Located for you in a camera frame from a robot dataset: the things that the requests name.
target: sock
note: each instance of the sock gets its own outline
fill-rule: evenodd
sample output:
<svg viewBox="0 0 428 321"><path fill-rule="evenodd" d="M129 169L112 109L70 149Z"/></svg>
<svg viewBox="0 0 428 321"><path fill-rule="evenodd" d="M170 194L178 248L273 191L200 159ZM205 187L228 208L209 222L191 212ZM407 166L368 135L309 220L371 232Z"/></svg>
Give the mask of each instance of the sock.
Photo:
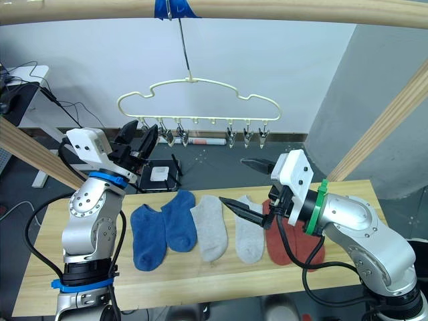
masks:
<svg viewBox="0 0 428 321"><path fill-rule="evenodd" d="M205 262L215 261L227 248L221 201L216 196L203 195L199 204L190 211L196 225L202 259Z"/></svg>
<svg viewBox="0 0 428 321"><path fill-rule="evenodd" d="M312 321L312 318L309 314L305 313L304 315L302 315L302 321Z"/></svg>
<svg viewBox="0 0 428 321"><path fill-rule="evenodd" d="M144 204L132 213L131 227L135 267L141 271L156 269L167 253L165 225L161 213Z"/></svg>
<svg viewBox="0 0 428 321"><path fill-rule="evenodd" d="M297 221L296 226L294 227L294 234L296 236L296 252L295 256L301 262L306 262L310 253L314 250L318 244L320 238L316 236L311 236L303 232L303 222ZM315 255L314 259L311 261L311 264L319 264L324 261L324 256L326 255L326 249L324 246L320 248L320 251Z"/></svg>
<svg viewBox="0 0 428 321"><path fill-rule="evenodd" d="M238 198L237 201L249 205L252 211L262 213L262 206L252 203L247 195ZM265 246L263 227L235 215L235 233L236 253L241 261L248 264L259 261Z"/></svg>
<svg viewBox="0 0 428 321"><path fill-rule="evenodd" d="M168 246L177 252L189 252L196 244L197 235L190 209L195 206L195 197L180 189L177 195L162 206Z"/></svg>
<svg viewBox="0 0 428 321"><path fill-rule="evenodd" d="M263 202L264 215L269 214L269 203L270 203L269 199ZM282 219L282 225L286 230L288 243L290 244L292 252L296 253L296 238L294 236L294 228L290 224L288 224L287 219ZM272 223L272 226L270 227L270 229L267 229L265 231L265 234L266 234L267 252L269 253L270 259L278 265L290 264L292 261L288 257L286 253L286 249L284 249L284 245L282 243L280 230L278 228L276 218L274 219L274 222Z"/></svg>

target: blue sock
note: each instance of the blue sock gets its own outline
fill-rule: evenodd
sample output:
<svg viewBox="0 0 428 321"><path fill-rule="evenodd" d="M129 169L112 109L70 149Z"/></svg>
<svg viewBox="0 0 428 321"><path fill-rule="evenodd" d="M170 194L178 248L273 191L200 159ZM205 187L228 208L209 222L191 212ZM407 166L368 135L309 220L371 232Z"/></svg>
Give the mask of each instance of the blue sock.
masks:
<svg viewBox="0 0 428 321"><path fill-rule="evenodd" d="M167 253L162 214L144 204L132 213L131 227L135 267L141 271L156 269Z"/></svg>
<svg viewBox="0 0 428 321"><path fill-rule="evenodd" d="M189 252L196 244L196 227L190 209L195 206L192 193L179 190L177 196L162 206L168 246L177 252Z"/></svg>

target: gray wall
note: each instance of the gray wall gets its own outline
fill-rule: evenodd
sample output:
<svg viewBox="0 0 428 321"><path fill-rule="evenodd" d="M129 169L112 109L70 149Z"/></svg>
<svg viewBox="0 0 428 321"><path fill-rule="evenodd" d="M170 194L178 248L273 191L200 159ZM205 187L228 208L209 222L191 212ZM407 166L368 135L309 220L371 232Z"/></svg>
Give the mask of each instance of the gray wall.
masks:
<svg viewBox="0 0 428 321"><path fill-rule="evenodd" d="M312 125L306 148L326 175L428 58L428 30L359 25ZM370 179L378 197L428 185L428 100L347 180Z"/></svg>

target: white wall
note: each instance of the white wall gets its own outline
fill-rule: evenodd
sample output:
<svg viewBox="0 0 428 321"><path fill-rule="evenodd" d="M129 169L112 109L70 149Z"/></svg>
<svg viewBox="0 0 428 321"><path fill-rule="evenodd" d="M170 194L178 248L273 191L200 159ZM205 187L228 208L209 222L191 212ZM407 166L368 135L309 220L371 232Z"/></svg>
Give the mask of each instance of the white wall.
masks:
<svg viewBox="0 0 428 321"><path fill-rule="evenodd" d="M230 83L241 93L276 100L283 118L274 132L309 132L354 31L353 24L299 21L186 19L183 28L193 75ZM130 119L116 107L129 91L187 75L178 21L105 19L32 23L0 27L0 59L12 67L30 60L48 65L58 99L82 101L107 127ZM233 92L205 84L159 88L151 100L130 98L130 111L146 114L274 117L265 102L242 102ZM55 126L73 126L44 98L39 112ZM99 126L80 108L84 126ZM175 128L171 122L167 126ZM23 126L34 126L24 120ZM208 121L185 128L225 130ZM236 124L242 130L243 123Z"/></svg>

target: hanger clip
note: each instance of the hanger clip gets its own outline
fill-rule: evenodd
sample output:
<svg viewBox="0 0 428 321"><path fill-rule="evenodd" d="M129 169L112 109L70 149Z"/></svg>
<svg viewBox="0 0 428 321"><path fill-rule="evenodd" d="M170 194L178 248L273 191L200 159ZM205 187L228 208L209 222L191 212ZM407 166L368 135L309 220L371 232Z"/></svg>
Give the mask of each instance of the hanger clip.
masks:
<svg viewBox="0 0 428 321"><path fill-rule="evenodd" d="M229 148L232 148L233 145L235 144L236 132L234 132L232 129L232 123L230 123L229 125L230 125L230 128L227 127L226 137L227 137L227 142L229 143Z"/></svg>
<svg viewBox="0 0 428 321"><path fill-rule="evenodd" d="M264 126L263 132L259 128L259 138L260 138L260 148L265 146L266 138L268 137L270 131L266 131L266 125Z"/></svg>
<svg viewBox="0 0 428 321"><path fill-rule="evenodd" d="M140 121L142 123L141 131L144 134L150 127L148 126L144 118L141 118Z"/></svg>
<svg viewBox="0 0 428 321"><path fill-rule="evenodd" d="M168 146L172 147L175 142L175 138L171 129L167 129L163 124L162 120L159 120L160 128L158 130L159 135L161 135L168 143Z"/></svg>
<svg viewBox="0 0 428 321"><path fill-rule="evenodd" d="M248 148L249 142L251 138L253 137L254 132L249 131L249 125L247 125L247 130L243 129L243 145L245 148Z"/></svg>
<svg viewBox="0 0 428 321"><path fill-rule="evenodd" d="M185 131L181 123L178 123L177 127L177 135L181 138L181 142L183 146L186 147L187 143L189 143L189 131Z"/></svg>

